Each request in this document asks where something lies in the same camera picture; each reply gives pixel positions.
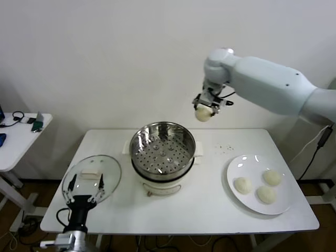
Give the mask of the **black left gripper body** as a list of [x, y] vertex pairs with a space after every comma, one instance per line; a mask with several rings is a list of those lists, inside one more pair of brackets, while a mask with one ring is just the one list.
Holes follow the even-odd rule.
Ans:
[[86, 227], [87, 215], [97, 205], [96, 201], [89, 201], [90, 198], [90, 195], [76, 195], [74, 196], [75, 201], [68, 204], [68, 207], [71, 209], [71, 216], [69, 224], [65, 227], [65, 232], [88, 232], [88, 228]]

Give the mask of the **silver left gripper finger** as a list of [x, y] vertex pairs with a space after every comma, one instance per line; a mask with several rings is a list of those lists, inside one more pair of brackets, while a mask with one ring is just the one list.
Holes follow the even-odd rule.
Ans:
[[73, 175], [72, 178], [69, 175], [66, 175], [64, 179], [64, 199], [65, 199], [66, 204], [75, 202], [73, 191], [75, 188], [76, 179], [77, 179], [77, 174]]
[[105, 195], [104, 181], [103, 181], [103, 175], [101, 175], [99, 179], [98, 189], [90, 197], [89, 202], [98, 204], [103, 200], [104, 195]]

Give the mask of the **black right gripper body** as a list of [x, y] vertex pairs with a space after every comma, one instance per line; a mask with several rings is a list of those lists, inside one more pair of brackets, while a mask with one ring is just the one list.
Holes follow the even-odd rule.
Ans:
[[226, 100], [213, 94], [212, 88], [203, 87], [198, 102], [207, 107], [223, 107]]

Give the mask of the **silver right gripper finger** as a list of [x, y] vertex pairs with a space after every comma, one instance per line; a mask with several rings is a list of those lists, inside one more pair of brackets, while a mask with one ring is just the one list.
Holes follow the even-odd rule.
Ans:
[[213, 117], [220, 112], [221, 101], [219, 101], [219, 102], [213, 101], [210, 108], [211, 108], [211, 111], [212, 111], [211, 117]]
[[192, 104], [193, 104], [194, 110], [197, 110], [197, 108], [198, 108], [198, 106], [199, 106], [200, 104], [203, 105], [202, 100], [201, 100], [201, 95], [200, 95], [200, 94], [197, 95], [197, 96], [194, 98]]

